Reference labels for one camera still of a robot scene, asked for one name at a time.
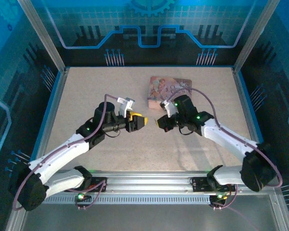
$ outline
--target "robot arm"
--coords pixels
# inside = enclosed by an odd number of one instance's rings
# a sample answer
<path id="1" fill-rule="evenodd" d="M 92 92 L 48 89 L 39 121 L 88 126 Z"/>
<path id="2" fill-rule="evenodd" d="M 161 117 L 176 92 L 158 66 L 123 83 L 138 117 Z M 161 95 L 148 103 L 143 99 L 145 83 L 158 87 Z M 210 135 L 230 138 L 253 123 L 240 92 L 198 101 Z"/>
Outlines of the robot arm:
<path id="1" fill-rule="evenodd" d="M 25 210 L 30 211 L 36 208 L 45 198 L 58 192 L 68 189 L 81 191 L 89 188 L 92 175 L 82 166 L 75 167 L 66 173 L 54 174 L 77 156 L 98 145 L 105 139 L 107 132 L 121 129 L 133 132 L 146 125 L 146 117 L 130 111 L 134 100 L 118 98 L 118 102 L 121 103 L 119 115 L 115 114 L 115 106 L 112 103 L 106 103 L 104 120 L 97 132 L 95 130 L 98 128 L 102 118 L 104 102 L 100 103 L 99 107 L 95 109 L 94 117 L 80 126 L 76 133 L 65 143 L 45 156 L 29 162 L 27 165 L 18 163 L 15 166 L 16 168 L 12 173 L 9 185 L 9 192 L 14 196 L 24 179 L 32 173 L 32 170 L 39 166 L 27 179 L 18 196 L 18 202 Z M 95 132 L 94 135 L 89 139 L 84 139 L 93 134 L 93 132 Z"/>
<path id="2" fill-rule="evenodd" d="M 245 184 L 251 190 L 258 192 L 276 176 L 276 172 L 269 163 L 249 147 L 249 145 L 256 147 L 271 158 L 268 144 L 258 144 L 239 136 L 223 125 L 219 127 L 212 115 L 207 112 L 198 112 L 187 95 L 177 97 L 174 103 L 163 101 L 161 107 L 167 111 L 167 115 L 161 117 L 157 125 L 165 132 L 175 127 L 187 127 L 190 131 L 228 149 L 242 162 L 241 166 L 217 166 L 209 172 L 207 180 L 213 189 L 219 189 L 226 184 Z"/>

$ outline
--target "beige tabletop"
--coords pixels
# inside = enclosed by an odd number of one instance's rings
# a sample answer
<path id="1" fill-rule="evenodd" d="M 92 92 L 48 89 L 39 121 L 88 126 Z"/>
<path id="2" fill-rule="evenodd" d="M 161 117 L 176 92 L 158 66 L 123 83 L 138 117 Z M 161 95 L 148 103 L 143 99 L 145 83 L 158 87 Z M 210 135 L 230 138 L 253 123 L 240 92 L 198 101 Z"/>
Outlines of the beige tabletop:
<path id="1" fill-rule="evenodd" d="M 165 133 L 155 119 L 164 111 L 148 108 L 147 95 L 151 76 L 188 78 L 194 88 L 212 100 L 219 121 L 234 132 L 250 139 L 242 105 L 230 67 L 72 67 L 51 131 L 47 152 L 65 142 L 76 129 L 93 116 L 108 93 L 135 100 L 133 110 L 148 117 L 139 131 L 125 130 L 117 138 L 106 137 L 64 169 L 82 165 L 88 170 L 211 170 L 217 165 L 234 166 L 240 162 L 226 149 L 195 133 L 183 136 L 178 129 Z M 212 109 L 206 99 L 192 92 L 198 111 Z M 109 99 L 116 106 L 119 103 Z"/>

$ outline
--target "picture book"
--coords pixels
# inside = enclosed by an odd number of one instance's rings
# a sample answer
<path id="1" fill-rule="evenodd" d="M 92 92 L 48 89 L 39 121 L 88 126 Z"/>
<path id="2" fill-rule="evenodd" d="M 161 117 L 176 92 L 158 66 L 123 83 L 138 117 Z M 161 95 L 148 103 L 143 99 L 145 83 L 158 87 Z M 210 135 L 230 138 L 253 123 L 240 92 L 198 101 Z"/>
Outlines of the picture book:
<path id="1" fill-rule="evenodd" d="M 178 89 L 191 87 L 192 81 L 190 79 L 152 76 L 149 83 L 149 108 L 162 109 L 159 104 L 163 100 L 168 99 Z M 191 90 L 181 90 L 171 98 L 171 101 L 180 95 L 188 95 L 191 97 L 192 92 Z"/>

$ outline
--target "blue trim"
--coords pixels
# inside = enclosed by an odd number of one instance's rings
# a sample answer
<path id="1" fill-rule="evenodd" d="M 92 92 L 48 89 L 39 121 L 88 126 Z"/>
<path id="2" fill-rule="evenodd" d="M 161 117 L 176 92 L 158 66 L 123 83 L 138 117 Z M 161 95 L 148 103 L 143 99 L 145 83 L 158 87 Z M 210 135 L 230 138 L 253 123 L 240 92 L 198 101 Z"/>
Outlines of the blue trim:
<path id="1" fill-rule="evenodd" d="M 70 67 L 87 67 L 87 66 L 67 66 Z M 199 66 L 199 65 L 154 65 L 154 66 L 91 66 L 91 67 L 234 67 L 233 65 L 221 65 L 221 66 Z"/>
<path id="2" fill-rule="evenodd" d="M 245 84 L 245 81 L 244 81 L 244 78 L 242 76 L 241 71 L 239 71 L 238 74 L 239 74 L 239 78 L 240 78 L 240 81 L 241 81 L 241 84 L 242 84 L 242 87 L 244 90 L 245 98 L 246 98 L 246 101 L 247 101 L 247 104 L 248 104 L 248 107 L 250 110 L 251 118 L 252 118 L 252 121 L 253 121 L 255 128 L 256 128 L 256 133 L 257 133 L 259 142 L 262 143 L 263 142 L 263 136 L 262 136 L 261 131 L 260 131 L 260 127 L 258 124 L 258 120 L 257 120 L 256 114 L 255 114 L 255 111 L 254 111 L 252 104 L 251 104 L 250 95 L 247 91 L 247 87 L 246 87 L 246 84 Z"/>
<path id="3" fill-rule="evenodd" d="M 49 97 L 49 101 L 48 101 L 47 108 L 46 108 L 46 111 L 45 111 L 45 114 L 44 114 L 44 117 L 43 117 L 43 121 L 42 121 L 42 124 L 41 124 L 40 129 L 39 129 L 39 134 L 38 134 L 37 140 L 35 141 L 35 145 L 34 145 L 34 149 L 33 149 L 30 161 L 35 160 L 35 158 L 38 155 L 40 142 L 41 142 L 44 130 L 45 130 L 46 122 L 47 122 L 47 119 L 48 119 L 48 115 L 50 113 L 50 108 L 51 108 L 52 103 L 53 103 L 54 95 L 56 93 L 56 89 L 58 87 L 60 77 L 61 77 L 61 73 L 58 71 L 58 74 L 57 74 L 57 77 L 56 77 L 56 81 L 54 82 L 54 85 L 53 85 L 52 93 L 50 94 L 50 97 Z"/>
<path id="4" fill-rule="evenodd" d="M 9 130 L 11 128 L 11 125 L 12 125 L 12 118 L 11 118 L 11 113 L 10 113 L 10 109 L 7 105 L 5 105 L 3 102 L 0 101 L 0 107 L 6 112 L 6 116 L 7 116 L 7 119 L 8 119 L 8 124 L 4 130 L 4 133 L 0 139 L 0 152 L 1 152 L 1 149 L 3 147 L 3 144 L 4 144 L 4 141 L 9 133 Z"/>
<path id="5" fill-rule="evenodd" d="M 99 49 L 113 34 L 123 34 L 123 29 L 126 29 L 126 28 L 133 28 L 133 29 L 137 29 L 137 35 L 138 35 L 138 45 L 139 47 L 141 48 L 158 48 L 160 47 L 160 44 L 161 44 L 161 31 L 163 28 L 175 28 L 175 33 L 183 33 L 183 34 L 187 34 L 190 39 L 195 43 L 197 44 L 200 48 L 208 48 L 208 49 L 211 49 L 211 48 L 225 48 L 225 49 L 232 49 L 234 47 L 236 47 L 236 45 L 238 44 L 240 38 L 241 38 L 241 35 L 244 31 L 244 28 L 245 26 L 247 25 L 248 21 L 249 21 L 249 18 L 251 16 L 251 13 L 253 12 L 253 9 L 255 8 L 255 5 L 256 5 L 256 2 L 257 0 L 254 1 L 254 3 L 252 4 L 251 8 L 250 8 L 250 11 L 249 13 L 247 14 L 246 18 L 245 18 L 245 21 L 236 37 L 236 40 L 234 42 L 233 45 L 202 45 L 196 38 L 195 36 L 189 31 L 189 30 L 181 30 L 180 29 L 180 25 L 161 25 L 158 27 L 158 34 L 157 34 L 157 37 L 158 37 L 158 41 L 157 41 L 157 44 L 156 45 L 143 45 L 142 44 L 142 41 L 141 41 L 141 29 L 139 26 L 135 26 L 135 25 L 122 25 L 122 26 L 119 26 L 119 30 L 112 30 L 110 31 L 103 39 L 102 41 L 100 41 L 100 43 L 97 45 L 97 46 L 67 46 L 65 43 L 64 43 L 64 40 L 58 30 L 58 27 L 56 25 L 56 23 L 54 22 L 54 19 L 49 11 L 49 9 L 47 8 L 47 6 L 45 5 L 45 10 L 46 10 L 46 13 L 51 21 L 51 24 L 53 25 L 54 27 L 54 30 L 56 31 L 56 34 L 61 42 L 61 45 L 65 48 L 65 49 Z"/>

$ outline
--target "gear graphic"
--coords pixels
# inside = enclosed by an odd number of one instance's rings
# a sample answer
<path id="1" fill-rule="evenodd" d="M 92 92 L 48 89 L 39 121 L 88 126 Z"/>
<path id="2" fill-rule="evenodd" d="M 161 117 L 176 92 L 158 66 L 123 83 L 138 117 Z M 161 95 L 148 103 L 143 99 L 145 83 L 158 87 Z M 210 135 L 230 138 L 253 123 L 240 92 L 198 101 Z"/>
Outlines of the gear graphic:
<path id="1" fill-rule="evenodd" d="M 174 0 L 131 0 L 129 7 L 134 9 L 135 13 L 140 13 L 141 16 L 148 15 L 151 17 L 164 13 L 164 10 L 169 9 L 173 3 Z"/>
<path id="2" fill-rule="evenodd" d="M 16 0 L 0 0 L 0 15 L 8 23 L 13 22 L 18 15 Z"/>

